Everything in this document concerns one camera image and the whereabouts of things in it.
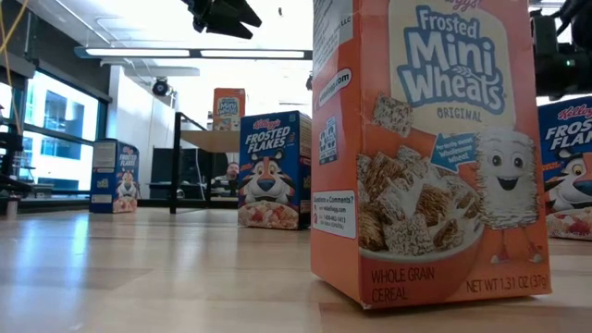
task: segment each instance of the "frosted flakes box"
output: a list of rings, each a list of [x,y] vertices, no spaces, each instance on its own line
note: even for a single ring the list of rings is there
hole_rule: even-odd
[[[312,269],[364,309],[550,292],[528,4],[314,1]]]
[[[244,117],[246,93],[244,89],[214,89],[214,130],[240,130],[241,117]]]
[[[130,144],[106,139],[92,153],[92,213],[135,212],[140,199],[139,153]]]
[[[592,241],[592,98],[539,108],[547,228]]]
[[[241,120],[240,226],[310,226],[311,126],[298,111]]]

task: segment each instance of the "cereal box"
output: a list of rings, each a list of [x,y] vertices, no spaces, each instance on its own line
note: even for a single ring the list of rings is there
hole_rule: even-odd
[[[592,241],[592,97],[539,108],[547,228]]]
[[[92,213],[135,212],[140,199],[138,149],[106,139],[94,143],[92,153]]]
[[[310,226],[311,127],[311,119],[298,111],[241,120],[240,226]]]
[[[550,292],[526,1],[314,0],[312,269],[365,309]]]
[[[244,89],[214,89],[214,130],[240,130],[244,117],[246,94]]]

